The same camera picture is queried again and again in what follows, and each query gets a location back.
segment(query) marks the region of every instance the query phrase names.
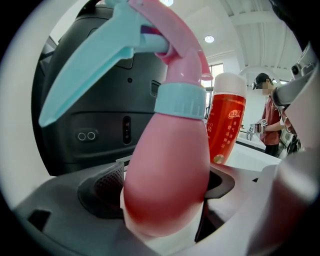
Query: spray bottle trigger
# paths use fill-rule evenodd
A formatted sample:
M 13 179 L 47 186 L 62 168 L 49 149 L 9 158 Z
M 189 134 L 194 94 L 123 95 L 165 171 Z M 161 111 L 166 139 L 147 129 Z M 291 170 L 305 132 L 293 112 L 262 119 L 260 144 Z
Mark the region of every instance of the spray bottle trigger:
M 152 24 L 127 2 L 117 4 L 113 17 L 91 34 L 61 69 L 43 105 L 40 126 L 61 117 L 119 60 L 132 58 L 141 44 L 142 26 Z

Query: small label sticker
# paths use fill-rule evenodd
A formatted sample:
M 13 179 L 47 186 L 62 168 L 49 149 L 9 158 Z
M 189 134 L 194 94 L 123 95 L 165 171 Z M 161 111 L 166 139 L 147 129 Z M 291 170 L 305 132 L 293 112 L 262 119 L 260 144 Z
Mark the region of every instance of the small label sticker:
M 222 164 L 225 160 L 225 157 L 223 154 L 217 154 L 214 158 L 213 158 L 213 162 L 216 164 Z
M 239 118 L 240 117 L 240 113 L 241 113 L 241 110 L 234 109 L 228 114 L 228 118 L 229 119 Z
M 266 120 L 266 119 L 263 119 L 263 120 L 262 120 L 262 126 L 265 127 L 265 126 L 267 126 L 267 125 L 268 125 L 267 120 Z

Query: cap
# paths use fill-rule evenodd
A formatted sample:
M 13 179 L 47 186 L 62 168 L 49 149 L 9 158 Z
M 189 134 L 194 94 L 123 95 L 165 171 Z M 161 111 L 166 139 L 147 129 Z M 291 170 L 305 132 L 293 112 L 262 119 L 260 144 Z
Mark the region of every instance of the cap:
M 235 94 L 246 97 L 247 81 L 243 76 L 234 73 L 221 73 L 215 77 L 214 94 Z
M 262 89 L 262 83 L 264 83 L 265 81 L 267 81 L 267 79 L 270 79 L 270 77 L 265 74 L 265 73 L 260 73 L 258 74 L 258 76 L 255 78 L 253 85 L 252 85 L 252 89 Z
M 204 119 L 206 90 L 188 83 L 164 83 L 159 87 L 154 112 L 169 116 Z

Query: light blue bottle cap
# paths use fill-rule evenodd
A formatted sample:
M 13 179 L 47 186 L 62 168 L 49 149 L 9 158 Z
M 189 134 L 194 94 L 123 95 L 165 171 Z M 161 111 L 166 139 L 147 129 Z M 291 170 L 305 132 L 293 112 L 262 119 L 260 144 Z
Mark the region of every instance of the light blue bottle cap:
M 159 87 L 154 112 L 191 119 L 204 119 L 206 90 L 189 83 L 166 83 Z

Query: mesh grille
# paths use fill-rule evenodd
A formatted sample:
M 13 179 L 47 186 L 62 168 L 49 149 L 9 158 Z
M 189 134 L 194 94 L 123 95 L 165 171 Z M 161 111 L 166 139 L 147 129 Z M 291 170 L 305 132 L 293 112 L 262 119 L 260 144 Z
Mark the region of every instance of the mesh grille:
M 94 184 L 96 195 L 106 203 L 120 207 L 120 193 L 124 186 L 124 168 L 118 168 L 98 179 Z

